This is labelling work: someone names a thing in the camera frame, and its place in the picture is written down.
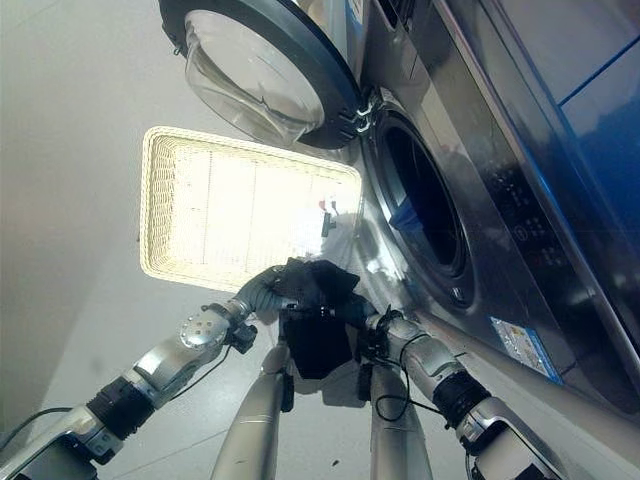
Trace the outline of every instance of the front-loading washing machine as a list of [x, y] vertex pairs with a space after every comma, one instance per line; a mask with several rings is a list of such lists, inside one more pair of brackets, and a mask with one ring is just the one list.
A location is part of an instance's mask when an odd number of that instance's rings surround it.
[[633, 372], [581, 296], [586, 287], [519, 167], [504, 106], [490, 101], [464, 39], [452, 36], [445, 4], [161, 0], [160, 8], [189, 84], [219, 115], [260, 142], [342, 149], [362, 162], [356, 258], [374, 302], [428, 311], [634, 416]]

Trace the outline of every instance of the wicker basket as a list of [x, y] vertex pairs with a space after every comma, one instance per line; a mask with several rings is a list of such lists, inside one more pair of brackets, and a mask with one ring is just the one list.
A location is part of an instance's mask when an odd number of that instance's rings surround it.
[[230, 292], [288, 257], [346, 266], [360, 201], [351, 167], [155, 127], [144, 137], [140, 263], [156, 278]]

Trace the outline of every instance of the blue panel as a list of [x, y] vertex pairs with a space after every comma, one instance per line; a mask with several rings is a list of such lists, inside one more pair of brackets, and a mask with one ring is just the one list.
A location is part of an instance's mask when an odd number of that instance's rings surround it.
[[560, 103], [640, 35], [636, 0], [499, 0]]
[[640, 253], [640, 43], [590, 82], [563, 111], [592, 178]]

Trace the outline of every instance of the black cable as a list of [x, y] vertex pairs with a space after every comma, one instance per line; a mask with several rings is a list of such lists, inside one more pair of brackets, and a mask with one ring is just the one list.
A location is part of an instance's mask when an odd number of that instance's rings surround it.
[[11, 430], [11, 433], [2, 441], [2, 443], [0, 443], [0, 452], [2, 452], [5, 448], [7, 448], [7, 445], [9, 445], [11, 440], [13, 440], [16, 437], [16, 435], [18, 435], [27, 425], [29, 425], [35, 419], [40, 418], [43, 415], [48, 415], [50, 413], [61, 413], [61, 412], [66, 413], [66, 412], [70, 412], [71, 410], [73, 409], [70, 407], [54, 407], [54, 408], [47, 408], [46, 410], [42, 410], [41, 412], [38, 412], [38, 413], [34, 413], [29, 418], [27, 418], [24, 422], [18, 425], [16, 428]]
[[[395, 365], [396, 367], [399, 367], [402, 370], [402, 372], [404, 373], [404, 378], [405, 378], [405, 381], [406, 381], [406, 384], [407, 384], [407, 394], [404, 397], [400, 397], [398, 395], [381, 395], [380, 397], [378, 397], [376, 399], [374, 407], [376, 409], [376, 413], [378, 414], [378, 416], [380, 418], [382, 418], [383, 420], [385, 420], [387, 422], [397, 422], [406, 413], [407, 408], [409, 407], [409, 405], [415, 405], [416, 407], [424, 408], [425, 410], [429, 410], [430, 412], [434, 412], [434, 413], [437, 413], [438, 415], [442, 415], [442, 412], [440, 412], [440, 410], [428, 407], [427, 405], [424, 405], [422, 403], [416, 402], [415, 400], [413, 400], [411, 398], [411, 382], [409, 381], [409, 373], [407, 373], [407, 369], [404, 368], [404, 365], [402, 365], [402, 356], [404, 355], [404, 352], [406, 351], [407, 347], [409, 345], [411, 345], [413, 342], [415, 342], [416, 340], [418, 340], [420, 338], [423, 338], [423, 337], [428, 337], [428, 336], [429, 336], [428, 334], [422, 333], [420, 335], [417, 335], [417, 336], [413, 337], [411, 340], [408, 340], [402, 346], [402, 349], [400, 350], [400, 356], [399, 356], [400, 362], [395, 362], [395, 361], [389, 360], [389, 359], [378, 359], [381, 362], [389, 363], [391, 365]], [[400, 411], [400, 413], [398, 415], [396, 415], [393, 418], [386, 417], [380, 411], [380, 401], [381, 400], [385, 400], [387, 398], [393, 398], [395, 400], [404, 400], [404, 405], [402, 406], [402, 410]]]
[[207, 375], [209, 375], [211, 372], [213, 372], [216, 368], [218, 368], [220, 365], [222, 365], [224, 363], [224, 361], [227, 359], [227, 357], [229, 356], [229, 352], [231, 351], [231, 345], [229, 345], [227, 347], [227, 351], [224, 352], [224, 356], [222, 357], [222, 360], [220, 360], [218, 363], [216, 363], [213, 367], [211, 367], [209, 370], [207, 370], [207, 373], [205, 373], [204, 375], [202, 375], [198, 380], [196, 380], [195, 382], [193, 382], [191, 385], [189, 385], [188, 387], [185, 387], [183, 390], [181, 390], [180, 392], [176, 393], [173, 398], [171, 398], [171, 400], [169, 400], [170, 402], [173, 402], [176, 398], [181, 397], [182, 395], [184, 395], [185, 393], [187, 393], [189, 390], [191, 390], [193, 387], [195, 387], [198, 383], [200, 383], [204, 377], [206, 377]]
[[[376, 400], [376, 403], [378, 403], [380, 400], [384, 400], [386, 398], [393, 398], [394, 400], [403, 400], [406, 401], [407, 398], [406, 397], [401, 397], [400, 395], [382, 395], [380, 397], [378, 397], [378, 400]], [[429, 410], [430, 412], [433, 413], [437, 413], [438, 415], [442, 415], [442, 412], [440, 412], [440, 410], [438, 410], [437, 408], [433, 408], [433, 407], [429, 407], [428, 405], [425, 405], [424, 403], [420, 403], [420, 402], [416, 402], [414, 399], [409, 399], [409, 403], [411, 405], [415, 405], [416, 407], [420, 407], [420, 408], [424, 408], [425, 410]], [[383, 420], [387, 420], [384, 416], [380, 415], [380, 417]]]

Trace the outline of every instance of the gray floor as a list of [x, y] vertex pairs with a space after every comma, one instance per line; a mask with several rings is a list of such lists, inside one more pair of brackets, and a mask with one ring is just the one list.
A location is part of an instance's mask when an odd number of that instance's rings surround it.
[[[180, 319], [225, 298], [141, 271], [140, 164], [154, 125], [236, 133], [186, 85], [157, 1], [1, 5], [1, 397], [12, 426], [88, 400]], [[101, 478], [209, 478], [270, 345], [261, 327], [253, 350], [157, 413]], [[422, 418], [438, 478], [463, 478], [454, 437]], [[369, 407], [298, 395], [282, 417], [278, 478], [368, 478], [369, 419]]]

